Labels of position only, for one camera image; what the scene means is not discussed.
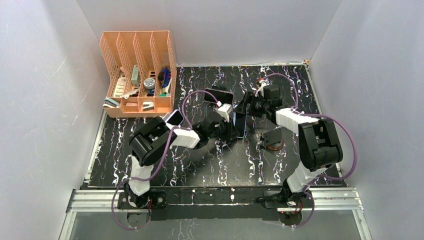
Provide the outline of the phone with blue case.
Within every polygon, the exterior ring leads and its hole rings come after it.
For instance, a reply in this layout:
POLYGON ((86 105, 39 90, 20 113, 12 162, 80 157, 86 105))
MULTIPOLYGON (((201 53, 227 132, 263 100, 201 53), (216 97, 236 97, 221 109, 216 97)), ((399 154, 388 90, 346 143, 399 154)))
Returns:
POLYGON ((233 123, 234 127, 237 130, 237 138, 243 139, 245 137, 245 131, 246 131, 246 122, 247 122, 247 116, 246 114, 235 112, 233 115, 233 123))

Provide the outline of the phone with pink case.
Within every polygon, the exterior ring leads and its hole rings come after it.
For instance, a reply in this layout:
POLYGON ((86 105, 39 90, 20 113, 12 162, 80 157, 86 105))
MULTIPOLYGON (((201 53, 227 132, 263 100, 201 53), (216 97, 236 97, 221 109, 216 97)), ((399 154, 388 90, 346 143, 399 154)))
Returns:
MULTIPOLYGON (((222 104, 233 104, 234 94, 232 92, 213 88, 206 88, 205 91, 212 94, 222 104)), ((216 101, 210 94, 205 93, 203 101, 207 103, 215 103, 216 101)))

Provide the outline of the phone with purple case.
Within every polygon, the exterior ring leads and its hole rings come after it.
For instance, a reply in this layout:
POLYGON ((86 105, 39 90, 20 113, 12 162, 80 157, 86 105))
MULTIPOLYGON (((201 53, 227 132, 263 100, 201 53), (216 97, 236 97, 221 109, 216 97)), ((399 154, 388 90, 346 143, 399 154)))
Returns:
POLYGON ((173 125, 173 126, 180 126, 184 120, 182 112, 179 109, 176 109, 170 114, 171 114, 170 117, 167 119, 165 123, 173 125))

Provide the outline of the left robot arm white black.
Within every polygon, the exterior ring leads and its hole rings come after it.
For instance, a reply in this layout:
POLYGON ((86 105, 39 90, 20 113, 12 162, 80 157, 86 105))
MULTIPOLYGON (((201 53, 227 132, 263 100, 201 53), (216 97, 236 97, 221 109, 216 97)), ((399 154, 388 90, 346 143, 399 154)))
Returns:
POLYGON ((238 135, 233 121, 218 112, 210 112, 191 128, 178 125, 172 117, 155 117, 129 139, 131 172, 128 182, 123 185, 129 205, 138 209, 148 205, 150 181, 159 172, 153 166, 163 164, 170 147, 199 149, 211 139, 233 141, 238 135))

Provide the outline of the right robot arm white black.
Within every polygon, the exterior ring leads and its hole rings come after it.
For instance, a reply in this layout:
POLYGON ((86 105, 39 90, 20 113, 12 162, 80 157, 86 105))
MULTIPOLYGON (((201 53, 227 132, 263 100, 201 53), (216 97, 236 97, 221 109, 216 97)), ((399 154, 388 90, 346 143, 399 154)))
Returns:
POLYGON ((283 106, 281 89, 266 85, 256 92, 248 91, 239 103, 241 112, 253 117, 265 116, 273 124, 284 127, 298 137, 300 162, 282 184, 279 193, 256 198, 265 208, 278 205, 295 207, 308 194, 310 184, 343 158, 343 150, 334 121, 314 118, 283 106))

